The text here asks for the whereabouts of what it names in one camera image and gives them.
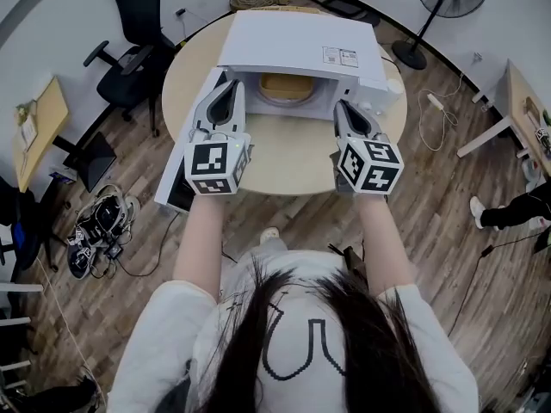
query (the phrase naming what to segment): white shirt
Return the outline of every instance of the white shirt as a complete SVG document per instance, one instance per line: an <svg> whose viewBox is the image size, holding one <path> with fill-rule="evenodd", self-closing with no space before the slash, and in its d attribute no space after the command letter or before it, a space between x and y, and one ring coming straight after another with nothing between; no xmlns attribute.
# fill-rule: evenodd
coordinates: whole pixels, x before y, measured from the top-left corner
<svg viewBox="0 0 551 413"><path fill-rule="evenodd" d="M187 281L169 281L155 291L128 341L108 396L108 413L154 412L164 395L182 380L190 360L192 392L205 398L220 358L220 332L235 305L246 305L253 288L250 265L250 260L245 260L232 267L223 280L218 305ZM267 274L293 268L294 279L272 299L269 346L258 365L263 386L259 411L345 412L343 332L332 309L312 289L313 279L328 277L344 267L342 257L284 251L267 256L263 265ZM478 412L474 376L430 306L414 285L396 290L443 413ZM390 289L379 298L391 299L394 292Z"/></svg>

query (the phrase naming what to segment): sneaker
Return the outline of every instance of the sneaker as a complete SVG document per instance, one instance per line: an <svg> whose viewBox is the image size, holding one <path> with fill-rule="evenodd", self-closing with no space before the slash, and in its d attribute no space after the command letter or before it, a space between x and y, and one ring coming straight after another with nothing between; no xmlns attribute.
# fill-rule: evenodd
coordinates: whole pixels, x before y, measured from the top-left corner
<svg viewBox="0 0 551 413"><path fill-rule="evenodd" d="M279 238L279 230L275 226L266 228L260 235L260 244L266 243L271 238Z"/></svg>
<svg viewBox="0 0 551 413"><path fill-rule="evenodd" d="M97 405L100 396L99 387L96 384L94 375L86 366L81 366L78 370L78 386L83 393L90 396L87 405L90 405L92 402L94 405Z"/></svg>
<svg viewBox="0 0 551 413"><path fill-rule="evenodd" d="M480 217L482 217L482 213L486 210L486 207L482 205L482 202L480 202L479 198L476 196L471 197L469 206L471 207L471 214L474 217L474 223L476 227L481 230L483 226L480 223Z"/></svg>

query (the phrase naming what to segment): black office chair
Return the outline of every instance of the black office chair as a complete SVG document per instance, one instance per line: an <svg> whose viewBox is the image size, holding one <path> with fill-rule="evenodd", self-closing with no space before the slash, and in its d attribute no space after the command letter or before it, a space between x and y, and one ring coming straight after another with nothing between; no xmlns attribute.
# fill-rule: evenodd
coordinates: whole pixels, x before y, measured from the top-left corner
<svg viewBox="0 0 551 413"><path fill-rule="evenodd" d="M176 48L161 32L161 0L115 0L121 14L122 31L132 46L117 61L107 52L103 41L84 61L87 67L99 58L111 69L97 85L97 93L116 107L124 108L122 117L130 121L130 111L149 99L152 134L155 126L155 101L163 88L164 75L174 59Z"/></svg>
<svg viewBox="0 0 551 413"><path fill-rule="evenodd" d="M57 240L64 246L66 243L53 234L46 214L42 211L39 203L34 200L30 190L21 193L19 189L11 187L0 177L0 225L11 225L12 243L2 244L0 242L0 263L6 263L4 253L15 252L15 276L26 269L29 269L39 253L40 245L44 244L46 251L47 265L57 272L58 267L52 264L52 253L50 250L50 238Z"/></svg>

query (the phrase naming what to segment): fan pole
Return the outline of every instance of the fan pole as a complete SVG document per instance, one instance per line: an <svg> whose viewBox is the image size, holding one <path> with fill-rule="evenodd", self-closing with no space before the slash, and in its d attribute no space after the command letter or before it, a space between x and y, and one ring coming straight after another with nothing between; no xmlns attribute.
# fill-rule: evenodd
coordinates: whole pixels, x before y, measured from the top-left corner
<svg viewBox="0 0 551 413"><path fill-rule="evenodd" d="M436 17L436 14L440 10L444 3L444 0L438 0L436 6L430 13L429 20L424 24L423 29L419 35L416 35L415 41L411 45L407 41L398 40L393 43L393 52L396 54L396 57L405 65L410 66L412 69L421 71L427 66L427 59L424 57L421 51L418 51L419 43L423 38L424 34L427 32L429 25Z"/></svg>
<svg viewBox="0 0 551 413"><path fill-rule="evenodd" d="M419 33L419 35L415 39L415 42L413 43L412 53L417 51L417 47L419 46L419 43L421 42L421 39L423 38L424 34L427 32L427 29L429 28L429 25L434 20L434 17L436 17L436 14L438 13L440 8L442 7L443 3L444 3L444 0L438 0L438 2L436 3L436 6L434 7L432 12L430 13L429 20L427 20L427 22L424 24L423 29L421 29L421 32Z"/></svg>

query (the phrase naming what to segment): desk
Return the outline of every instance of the desk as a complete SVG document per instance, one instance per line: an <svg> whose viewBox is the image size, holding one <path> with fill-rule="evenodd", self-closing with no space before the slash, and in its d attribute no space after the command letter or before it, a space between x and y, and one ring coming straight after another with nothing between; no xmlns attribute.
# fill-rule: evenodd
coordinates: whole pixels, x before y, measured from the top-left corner
<svg viewBox="0 0 551 413"><path fill-rule="evenodd" d="M234 15L207 26L180 51L164 80L163 115L176 141L185 118L218 58ZM381 56L390 59L381 47ZM383 61L387 78L402 82L398 69ZM380 117L382 130L398 142L407 116L406 93ZM247 114L246 131L255 148L240 187L262 194L300 195L335 188L329 155L337 150L332 121Z"/></svg>
<svg viewBox="0 0 551 413"><path fill-rule="evenodd" d="M37 135L28 149L27 161L25 161L25 153L20 147L17 137L12 139L17 184L22 193L27 191L34 172L52 144L67 151L74 158L73 168L77 169L78 175L88 191L91 191L107 171L109 165L116 159L113 149L109 147L100 133L94 136L84 150L61 138L59 133L69 118L69 108L59 86L59 80L54 77L36 100Z"/></svg>
<svg viewBox="0 0 551 413"><path fill-rule="evenodd" d="M24 152L19 146L19 140L12 140L15 171L19 191L25 193L31 178L38 168L40 161L46 154L56 136L69 120L69 109L59 87L59 81L55 77L46 87L38 100L36 100L36 139L27 152L25 170L22 171Z"/></svg>
<svg viewBox="0 0 551 413"><path fill-rule="evenodd" d="M551 161L543 155L542 148L536 138L534 125L526 114L524 114L523 106L527 97L532 98L540 114L545 109L534 90L530 87L520 70L510 60L507 60L505 74L493 87L483 89L477 94L473 98L473 102L477 102L487 91L493 88L496 88L495 107L504 118L483 132L479 137L460 148L457 151L457 156L466 156L508 127L512 127L524 147L528 149L530 155L542 166L548 175L551 174Z"/></svg>

